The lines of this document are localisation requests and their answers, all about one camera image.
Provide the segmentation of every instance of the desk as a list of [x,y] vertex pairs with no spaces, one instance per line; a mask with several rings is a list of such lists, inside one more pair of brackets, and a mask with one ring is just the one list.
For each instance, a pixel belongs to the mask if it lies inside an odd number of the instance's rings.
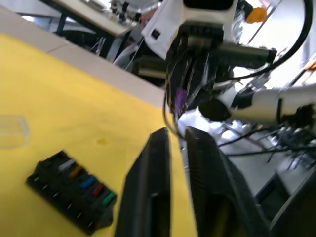
[[163,105],[164,90],[114,67],[113,64],[77,45],[43,30],[19,15],[0,7],[0,31],[85,73],[140,98],[154,106]]
[[100,56],[106,58],[113,40],[125,34],[117,56],[122,52],[128,40],[131,29],[136,26],[124,26],[118,22],[110,20],[104,13],[94,10],[81,0],[40,0],[41,2],[53,7],[62,13],[57,34],[61,35],[67,17],[71,17],[83,26],[95,31],[100,36],[106,38]]
[[[31,131],[27,145],[0,150],[2,235],[85,236],[25,184],[39,160],[65,149],[118,193],[114,223],[95,233],[112,237],[125,175],[149,134],[164,126],[161,108],[8,35],[0,35],[0,44],[6,45],[0,48],[0,114],[24,116]],[[170,139],[172,236],[195,237],[177,139]]]

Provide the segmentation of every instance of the blue fuse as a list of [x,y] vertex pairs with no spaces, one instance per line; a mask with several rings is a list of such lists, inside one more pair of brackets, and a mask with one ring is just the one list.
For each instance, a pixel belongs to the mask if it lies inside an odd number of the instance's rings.
[[84,181],[80,185],[80,189],[87,189],[87,188],[89,188],[94,183],[95,180],[96,180],[96,178],[93,175],[91,175],[86,181]]

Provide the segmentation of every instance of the fuse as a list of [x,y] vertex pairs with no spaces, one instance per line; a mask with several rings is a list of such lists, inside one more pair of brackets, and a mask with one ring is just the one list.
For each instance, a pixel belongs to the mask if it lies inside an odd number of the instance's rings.
[[101,203],[103,206],[107,206],[110,201],[112,201],[112,199],[115,197],[115,194],[113,192],[111,192]]
[[104,188],[104,185],[103,185],[103,184],[99,184],[99,185],[95,188],[95,190],[93,190],[92,196],[93,196],[94,198],[96,198],[96,197],[101,193],[101,191],[103,190],[103,188]]
[[91,175],[86,181],[84,181],[80,185],[80,189],[87,189],[87,188],[89,188],[94,183],[95,180],[96,180],[96,178],[93,175]]
[[69,174],[69,178],[74,179],[78,176],[79,172],[82,170],[82,167],[78,165],[76,168],[74,168],[73,171]]
[[69,161],[66,161],[65,163],[61,164],[58,167],[58,170],[60,172],[64,171],[65,169],[67,169],[70,165],[72,165],[73,163],[75,163],[75,161],[73,159],[70,159]]

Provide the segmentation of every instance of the robotic arm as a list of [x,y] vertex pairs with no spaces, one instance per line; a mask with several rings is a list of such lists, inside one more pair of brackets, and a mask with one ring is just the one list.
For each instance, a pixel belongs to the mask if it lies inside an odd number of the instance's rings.
[[[312,0],[304,0],[305,23],[298,40],[276,62],[274,49],[235,42],[232,23],[240,2],[165,0],[144,29],[148,47],[168,62],[166,102],[175,121],[186,110],[198,107],[212,121],[309,126],[316,134],[316,84],[247,93],[238,93],[233,86],[234,79],[269,72],[299,49],[311,27]],[[257,73],[232,78],[235,66],[258,69],[266,64]]]

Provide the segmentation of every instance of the table leg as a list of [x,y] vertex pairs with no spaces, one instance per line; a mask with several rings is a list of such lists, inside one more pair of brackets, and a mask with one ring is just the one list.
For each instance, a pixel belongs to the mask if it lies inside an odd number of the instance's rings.
[[119,46],[119,49],[118,49],[118,52],[117,52],[117,55],[115,56],[115,59],[120,55],[120,53],[122,53],[122,51],[124,50],[125,48],[125,45],[126,45],[126,42],[128,40],[128,37],[130,35],[131,31],[127,32],[123,38],[123,41],[122,43],[120,44]]
[[110,51],[110,48],[111,48],[112,43],[113,43],[114,38],[115,38],[114,36],[112,36],[110,34],[106,35],[105,37],[106,37],[105,43],[104,43],[104,45],[101,49],[101,52],[100,52],[100,57],[102,57],[102,58],[107,58],[108,53]]
[[66,23],[66,18],[67,18],[67,16],[62,13],[61,16],[60,16],[60,19],[59,19],[59,22],[58,22],[57,31],[56,31],[56,34],[59,35],[59,36],[62,36],[62,34],[63,34],[64,26],[65,26],[65,23]]

